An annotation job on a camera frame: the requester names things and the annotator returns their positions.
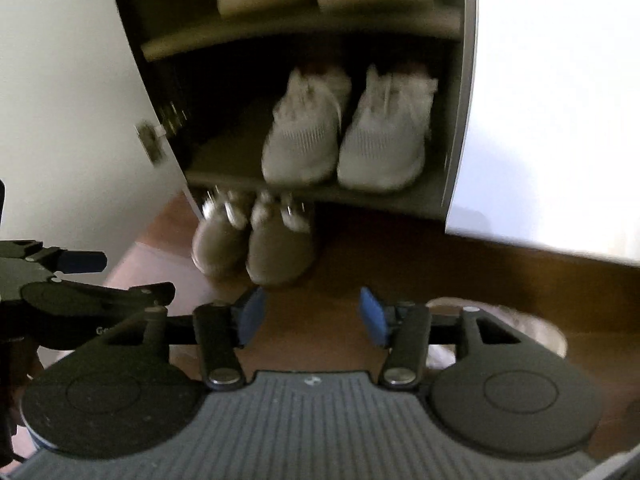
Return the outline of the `brown fleece shoe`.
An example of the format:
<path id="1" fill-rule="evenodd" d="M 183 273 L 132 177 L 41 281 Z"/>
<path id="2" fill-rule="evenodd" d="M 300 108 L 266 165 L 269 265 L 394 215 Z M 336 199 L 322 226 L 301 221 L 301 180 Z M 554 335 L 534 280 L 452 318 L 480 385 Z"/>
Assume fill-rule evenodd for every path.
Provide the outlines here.
<path id="1" fill-rule="evenodd" d="M 245 256 L 254 195 L 215 188 L 203 204 L 192 240 L 192 261 L 207 276 L 231 272 Z"/>
<path id="2" fill-rule="evenodd" d="M 250 215 L 247 274 L 259 286 L 290 284 L 314 262 L 309 212 L 291 194 L 257 195 Z"/>

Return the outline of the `white sneaker coral lining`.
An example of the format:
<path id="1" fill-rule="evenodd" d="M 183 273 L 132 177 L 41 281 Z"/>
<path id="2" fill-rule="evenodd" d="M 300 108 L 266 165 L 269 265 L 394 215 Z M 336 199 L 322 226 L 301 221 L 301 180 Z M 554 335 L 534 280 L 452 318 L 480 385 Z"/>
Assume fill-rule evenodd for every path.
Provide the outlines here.
<path id="1" fill-rule="evenodd" d="M 344 188 L 393 193 L 420 176 L 438 81 L 424 72 L 381 75 L 371 67 L 336 167 Z"/>

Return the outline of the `metal lower door hinge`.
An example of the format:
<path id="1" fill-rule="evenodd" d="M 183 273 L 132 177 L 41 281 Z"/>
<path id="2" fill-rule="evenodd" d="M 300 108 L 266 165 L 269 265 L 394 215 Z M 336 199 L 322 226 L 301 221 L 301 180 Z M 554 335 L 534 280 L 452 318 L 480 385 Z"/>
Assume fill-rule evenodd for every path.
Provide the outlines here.
<path id="1" fill-rule="evenodd" d="M 166 157 L 164 143 L 176 136 L 186 125 L 186 113 L 174 103 L 160 109 L 160 123 L 153 125 L 147 120 L 136 125 L 137 137 L 153 166 Z"/>

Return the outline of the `dark shoe cabinet shelves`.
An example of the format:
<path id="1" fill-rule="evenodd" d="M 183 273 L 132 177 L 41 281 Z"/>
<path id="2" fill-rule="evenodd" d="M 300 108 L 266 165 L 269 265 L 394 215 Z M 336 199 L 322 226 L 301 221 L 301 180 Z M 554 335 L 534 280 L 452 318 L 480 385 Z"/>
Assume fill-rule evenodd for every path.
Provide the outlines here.
<path id="1" fill-rule="evenodd" d="M 476 0 L 116 0 L 191 188 L 445 218 L 470 104 Z"/>

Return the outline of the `white closed cabinet door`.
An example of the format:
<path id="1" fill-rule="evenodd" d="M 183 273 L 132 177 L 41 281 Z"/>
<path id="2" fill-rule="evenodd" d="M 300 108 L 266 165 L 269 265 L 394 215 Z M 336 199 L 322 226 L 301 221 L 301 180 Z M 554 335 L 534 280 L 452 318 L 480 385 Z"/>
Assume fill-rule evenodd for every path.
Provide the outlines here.
<path id="1" fill-rule="evenodd" d="M 477 0 L 446 230 L 638 263 L 639 0 Z"/>

